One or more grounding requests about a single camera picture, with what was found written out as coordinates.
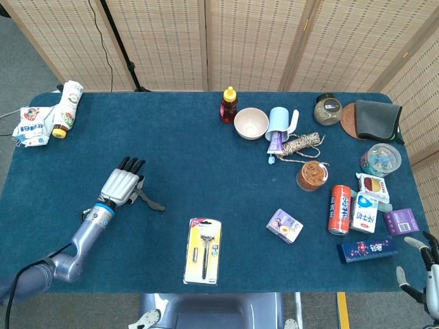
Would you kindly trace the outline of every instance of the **woven coaster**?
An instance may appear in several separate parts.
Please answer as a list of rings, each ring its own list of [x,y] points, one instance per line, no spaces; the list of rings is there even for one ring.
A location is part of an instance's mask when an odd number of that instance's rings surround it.
[[[351,137],[364,141],[357,135],[357,126],[355,125],[355,103],[350,103],[343,108],[340,123],[344,131]]]

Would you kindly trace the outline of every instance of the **blue box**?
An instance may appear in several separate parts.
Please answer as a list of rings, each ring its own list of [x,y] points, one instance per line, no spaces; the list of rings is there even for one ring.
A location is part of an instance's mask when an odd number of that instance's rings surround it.
[[[396,243],[389,236],[385,239],[343,243],[337,246],[342,263],[352,263],[359,260],[389,257],[398,254]]]

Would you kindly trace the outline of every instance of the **electric cable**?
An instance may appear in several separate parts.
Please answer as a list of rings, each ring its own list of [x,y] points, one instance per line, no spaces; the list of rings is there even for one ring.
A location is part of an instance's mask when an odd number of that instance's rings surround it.
[[[91,11],[93,12],[93,16],[94,16],[94,18],[95,18],[95,26],[96,26],[96,28],[97,28],[97,31],[98,31],[99,34],[101,35],[101,45],[102,45],[102,49],[105,51],[105,59],[106,59],[106,61],[107,61],[108,66],[110,67],[110,71],[111,71],[111,89],[110,89],[110,92],[112,93],[112,66],[110,65],[110,62],[108,61],[108,53],[107,53],[107,50],[105,49],[105,46],[104,46],[104,37],[102,36],[102,32],[101,32],[101,30],[99,29],[99,26],[97,26],[96,12],[95,12],[95,10],[93,9],[93,6],[91,5],[90,0],[88,0],[88,5],[90,6]]]

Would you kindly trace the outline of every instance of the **yellow tape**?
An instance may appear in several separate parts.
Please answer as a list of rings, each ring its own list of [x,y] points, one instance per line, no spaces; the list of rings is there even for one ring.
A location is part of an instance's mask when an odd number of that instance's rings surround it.
[[[337,293],[337,307],[339,329],[349,329],[348,304],[345,293]]]

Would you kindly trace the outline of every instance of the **white bowl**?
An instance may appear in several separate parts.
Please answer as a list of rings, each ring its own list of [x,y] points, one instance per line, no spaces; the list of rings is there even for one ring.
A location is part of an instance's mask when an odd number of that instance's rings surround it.
[[[258,108],[244,108],[240,110],[233,121],[240,137],[258,139],[268,129],[268,117]]]

